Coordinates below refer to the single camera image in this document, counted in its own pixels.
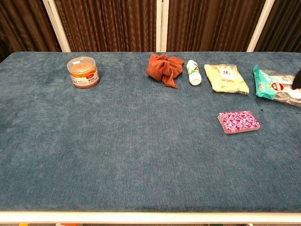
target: jar label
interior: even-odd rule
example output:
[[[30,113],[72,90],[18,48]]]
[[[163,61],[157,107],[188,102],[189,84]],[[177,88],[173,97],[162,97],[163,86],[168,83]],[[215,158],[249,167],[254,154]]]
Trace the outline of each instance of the jar label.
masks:
[[[71,75],[70,77],[72,79],[73,84],[80,87],[93,85],[99,80],[99,75],[97,70],[96,72],[89,74],[87,77],[76,78]]]

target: white bottle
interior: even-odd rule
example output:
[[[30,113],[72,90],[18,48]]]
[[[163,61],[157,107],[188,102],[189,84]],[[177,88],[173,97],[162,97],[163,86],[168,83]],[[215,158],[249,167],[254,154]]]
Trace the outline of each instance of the white bottle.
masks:
[[[198,64],[195,61],[190,60],[188,61],[186,68],[189,76],[189,82],[191,83],[191,85],[199,85],[202,81],[202,77],[198,70]]]

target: white table frame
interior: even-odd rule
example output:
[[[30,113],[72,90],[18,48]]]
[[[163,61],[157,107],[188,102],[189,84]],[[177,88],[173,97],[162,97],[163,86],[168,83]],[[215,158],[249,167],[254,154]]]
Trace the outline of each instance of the white table frame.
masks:
[[[0,211],[0,223],[301,224],[301,213],[145,213]]]

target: yellow package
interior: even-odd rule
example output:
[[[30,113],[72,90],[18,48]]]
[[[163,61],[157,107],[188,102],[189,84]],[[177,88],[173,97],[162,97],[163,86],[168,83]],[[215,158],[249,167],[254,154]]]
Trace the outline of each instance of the yellow package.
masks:
[[[249,87],[236,65],[204,65],[204,68],[215,92],[249,94]]]

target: black object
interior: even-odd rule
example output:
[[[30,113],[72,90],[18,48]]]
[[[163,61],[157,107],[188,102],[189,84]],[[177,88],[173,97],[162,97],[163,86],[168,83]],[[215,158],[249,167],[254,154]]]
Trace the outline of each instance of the black object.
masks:
[[[301,69],[296,74],[296,77],[292,83],[292,89],[299,89],[299,88],[301,88]]]

